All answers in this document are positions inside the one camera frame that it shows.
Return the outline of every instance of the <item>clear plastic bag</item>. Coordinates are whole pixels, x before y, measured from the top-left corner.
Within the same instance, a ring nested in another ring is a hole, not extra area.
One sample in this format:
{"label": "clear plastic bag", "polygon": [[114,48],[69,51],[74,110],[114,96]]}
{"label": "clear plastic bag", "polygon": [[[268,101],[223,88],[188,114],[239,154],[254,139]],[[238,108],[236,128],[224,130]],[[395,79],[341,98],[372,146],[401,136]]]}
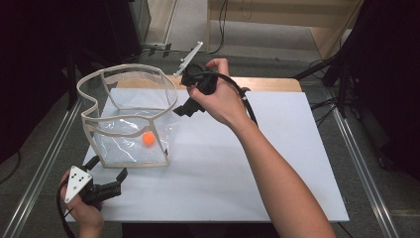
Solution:
{"label": "clear plastic bag", "polygon": [[102,166],[168,165],[179,117],[173,82],[158,68],[123,64],[98,70],[77,83],[87,110],[83,130]]}

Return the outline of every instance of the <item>forearm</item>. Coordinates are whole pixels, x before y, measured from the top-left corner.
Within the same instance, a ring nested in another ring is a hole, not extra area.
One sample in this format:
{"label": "forearm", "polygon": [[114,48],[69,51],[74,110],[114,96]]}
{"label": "forearm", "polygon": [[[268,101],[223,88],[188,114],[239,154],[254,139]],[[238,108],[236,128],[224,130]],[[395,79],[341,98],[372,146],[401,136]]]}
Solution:
{"label": "forearm", "polygon": [[229,125],[249,160],[267,213],[281,237],[333,237],[309,188],[251,120]]}
{"label": "forearm", "polygon": [[79,227],[79,238],[100,238],[102,236],[102,228]]}

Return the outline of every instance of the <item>white table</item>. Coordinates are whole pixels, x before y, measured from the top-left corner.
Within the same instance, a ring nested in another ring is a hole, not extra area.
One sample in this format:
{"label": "white table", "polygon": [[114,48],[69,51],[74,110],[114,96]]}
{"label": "white table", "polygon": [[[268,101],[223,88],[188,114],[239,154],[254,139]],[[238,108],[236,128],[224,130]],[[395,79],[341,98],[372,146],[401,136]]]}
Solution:
{"label": "white table", "polygon": [[[178,90],[178,95],[183,104],[185,90]],[[305,94],[252,91],[247,95],[261,130],[308,184],[328,219],[348,221]],[[90,148],[84,163],[93,156]],[[269,222],[240,143],[208,113],[181,117],[169,162],[168,167],[129,169],[122,195],[103,203],[104,219]],[[103,184],[114,181],[119,172],[98,165],[90,174],[94,183]]]}

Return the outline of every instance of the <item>wire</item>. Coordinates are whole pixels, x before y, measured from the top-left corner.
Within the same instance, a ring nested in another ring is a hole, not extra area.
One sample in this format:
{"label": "wire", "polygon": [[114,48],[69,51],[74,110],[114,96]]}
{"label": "wire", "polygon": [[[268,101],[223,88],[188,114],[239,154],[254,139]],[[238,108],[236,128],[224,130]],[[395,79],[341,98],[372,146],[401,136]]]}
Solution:
{"label": "wire", "polygon": [[65,180],[59,185],[58,190],[56,191],[55,203],[56,203],[56,208],[58,209],[59,218],[61,219],[61,224],[62,224],[62,227],[64,228],[65,234],[67,234],[68,238],[75,238],[73,232],[71,231],[70,227],[67,224],[67,221],[65,220],[64,213],[62,212],[62,209],[61,209],[61,195],[60,194],[61,194],[62,188],[68,184],[68,178],[69,176],[67,176],[67,178],[65,178]]}
{"label": "wire", "polygon": [[349,235],[349,237],[353,238],[352,234],[343,226],[341,222],[337,222],[341,228]]}
{"label": "wire", "polygon": [[140,54],[140,56],[145,55],[146,53],[150,52],[160,52],[160,53],[190,53],[188,51],[178,51],[178,50],[160,50],[155,48],[148,48],[149,50]]}
{"label": "wire", "polygon": [[[322,63],[324,63],[324,62],[325,62],[325,60],[324,60],[324,59],[316,59],[316,60],[312,61],[311,63],[309,63],[308,68],[311,68],[311,67],[312,67],[312,64],[314,64],[314,63],[315,63],[315,62],[317,62],[317,61],[321,61]],[[315,75],[315,73],[312,73],[312,76],[314,76],[314,77],[316,77],[316,78],[318,78],[318,79],[322,79],[322,77]]]}
{"label": "wire", "polygon": [[73,210],[73,208],[69,209],[69,211],[65,214],[64,217],[67,217],[68,214],[70,214],[70,212]]}
{"label": "wire", "polygon": [[136,55],[136,56],[133,56],[133,57],[130,57],[130,58],[126,58],[126,59],[124,59],[124,61],[127,61],[129,63],[132,63],[135,59],[141,57],[142,55],[148,54],[151,51],[152,50],[150,50],[150,49],[148,51],[142,51],[139,55]]}
{"label": "wire", "polygon": [[257,126],[259,125],[257,122],[257,118],[256,115],[254,114],[254,110],[251,107],[250,101],[248,100],[247,96],[245,95],[245,91],[238,85],[238,83],[232,79],[230,76],[225,75],[223,73],[220,72],[214,72],[214,71],[202,71],[199,73],[196,73],[194,75],[191,75],[190,77],[196,77],[199,75],[216,75],[222,79],[224,79],[225,81],[229,82],[230,84],[232,84],[238,91],[239,95],[241,96],[242,101],[245,104],[245,107],[247,108],[248,114],[250,115],[250,118],[257,124]]}
{"label": "wire", "polygon": [[7,179],[9,179],[16,172],[19,165],[21,164],[21,161],[22,161],[21,151],[18,151],[18,161],[16,162],[15,168],[13,168],[13,170],[6,177],[4,177],[0,180],[0,184],[5,182]]}
{"label": "wire", "polygon": [[331,112],[333,112],[334,109],[336,109],[336,108],[337,108],[337,106],[334,105],[333,107],[330,108],[330,110],[328,110],[328,112],[324,116],[322,116],[321,118],[319,118],[318,120],[316,120],[315,122],[319,122],[316,127],[319,128],[321,126],[321,124],[325,121],[325,119],[327,119],[328,115],[330,115]]}
{"label": "wire", "polygon": [[322,102],[311,103],[311,104],[313,104],[311,106],[311,111],[314,111],[315,109],[318,109],[318,108],[323,107],[323,106],[326,106],[326,105],[337,103],[337,101],[338,101],[338,98],[337,97],[332,97],[332,98],[330,98],[328,100],[325,100],[325,101],[322,101]]}
{"label": "wire", "polygon": [[254,0],[251,0],[251,4],[250,4],[250,16],[248,17],[247,14],[245,13],[245,7],[244,7],[245,0],[242,0],[242,7],[241,7],[242,8],[242,14],[244,15],[244,17],[247,20],[250,20],[253,17],[253,3],[254,3]]}
{"label": "wire", "polygon": [[[220,9],[220,13],[219,13],[219,30],[220,30],[220,35],[221,35],[221,38],[222,38],[220,40],[219,48],[214,52],[210,52],[209,55],[213,55],[213,54],[218,53],[225,46],[225,24],[226,24],[226,14],[228,12],[228,3],[229,3],[228,0],[225,0],[223,2],[222,8]],[[223,25],[222,25],[223,10],[225,10],[225,13],[224,13]]]}

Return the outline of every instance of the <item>orange ball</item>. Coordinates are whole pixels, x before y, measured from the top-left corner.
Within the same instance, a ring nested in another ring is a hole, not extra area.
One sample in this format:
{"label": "orange ball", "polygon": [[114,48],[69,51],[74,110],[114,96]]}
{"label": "orange ball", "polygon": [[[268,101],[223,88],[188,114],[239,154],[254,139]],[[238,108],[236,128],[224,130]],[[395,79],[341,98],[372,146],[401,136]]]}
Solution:
{"label": "orange ball", "polygon": [[151,146],[155,142],[155,135],[152,132],[145,132],[143,134],[143,143],[147,146]]}

